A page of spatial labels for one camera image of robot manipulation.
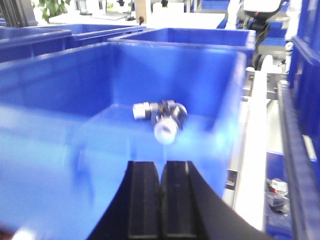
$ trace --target blue plastic bin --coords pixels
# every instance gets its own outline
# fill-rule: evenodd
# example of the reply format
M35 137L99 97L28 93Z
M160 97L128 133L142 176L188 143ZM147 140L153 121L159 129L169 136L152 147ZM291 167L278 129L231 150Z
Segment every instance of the blue plastic bin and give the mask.
M253 30L162 28L118 36L110 41L236 50L245 53L249 63L255 51L255 38Z
M193 161L221 196L245 80L236 51L100 43L0 64L0 223L85 239L129 160ZM161 145L132 104L175 100L183 131Z
M61 24L43 28L71 30L72 36L67 39L67 48L70 49L107 42L109 38L140 32L146 27L134 25Z
M304 134L318 134L320 122L320 55L298 36L293 37L294 48L288 80L295 97L294 104Z
M1 27L0 63L65 50L69 36L70 30Z
M217 29L224 29L227 21L227 19L222 20L222 22L217 26ZM287 29L282 29L282 26L282 22L270 22L270 32L261 44L269 46L285 46L287 43L285 40Z
M313 50L320 50L320 4L319 1L303 0L297 36Z

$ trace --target white plastic connector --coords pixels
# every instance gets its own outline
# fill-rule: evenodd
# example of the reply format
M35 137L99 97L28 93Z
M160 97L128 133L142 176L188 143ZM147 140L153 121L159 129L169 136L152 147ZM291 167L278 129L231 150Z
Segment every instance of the white plastic connector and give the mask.
M163 145L173 143L176 138L177 131L178 124L170 117L163 118L154 125L155 139Z
M148 102L136 103L132 106L132 112L134 119L145 119L146 111L150 110Z

